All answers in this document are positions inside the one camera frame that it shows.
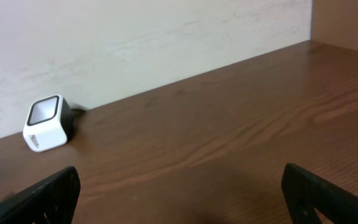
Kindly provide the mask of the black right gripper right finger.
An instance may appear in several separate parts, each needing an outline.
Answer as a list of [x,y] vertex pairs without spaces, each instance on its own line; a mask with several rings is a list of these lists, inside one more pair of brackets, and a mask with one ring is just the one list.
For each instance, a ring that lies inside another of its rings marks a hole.
[[358,196],[294,164],[285,166],[282,192],[293,223],[358,223]]

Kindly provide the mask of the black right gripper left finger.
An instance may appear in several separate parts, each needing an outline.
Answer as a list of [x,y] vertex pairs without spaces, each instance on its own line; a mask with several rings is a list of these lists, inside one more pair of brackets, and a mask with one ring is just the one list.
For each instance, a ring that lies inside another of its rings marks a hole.
[[80,189],[77,170],[68,166],[0,202],[0,223],[70,224]]

